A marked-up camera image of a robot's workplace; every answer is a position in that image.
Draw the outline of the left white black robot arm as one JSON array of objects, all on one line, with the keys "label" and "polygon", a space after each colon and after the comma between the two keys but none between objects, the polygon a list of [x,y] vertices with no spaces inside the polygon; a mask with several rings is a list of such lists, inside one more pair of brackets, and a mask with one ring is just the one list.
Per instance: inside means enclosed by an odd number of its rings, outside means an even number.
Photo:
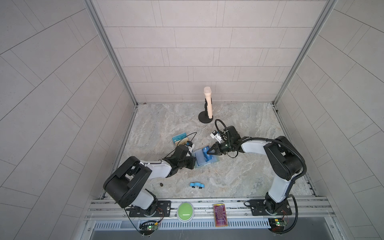
[{"label": "left white black robot arm", "polygon": [[157,161],[141,161],[135,156],[123,162],[104,182],[103,189],[121,207],[151,208],[157,198],[144,186],[148,180],[170,178],[180,169],[194,169],[196,157],[190,148],[177,146],[169,157]]}]

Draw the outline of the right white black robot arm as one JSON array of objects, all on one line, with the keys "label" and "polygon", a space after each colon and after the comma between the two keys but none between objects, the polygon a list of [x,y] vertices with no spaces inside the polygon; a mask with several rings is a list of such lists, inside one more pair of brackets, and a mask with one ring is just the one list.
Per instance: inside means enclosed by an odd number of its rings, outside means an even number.
[{"label": "right white black robot arm", "polygon": [[284,136],[276,139],[240,137],[235,127],[215,130],[211,138],[217,140],[207,154],[221,156],[229,152],[255,153],[267,156],[275,177],[266,201],[280,204],[289,197],[293,184],[307,172],[302,155]]}]

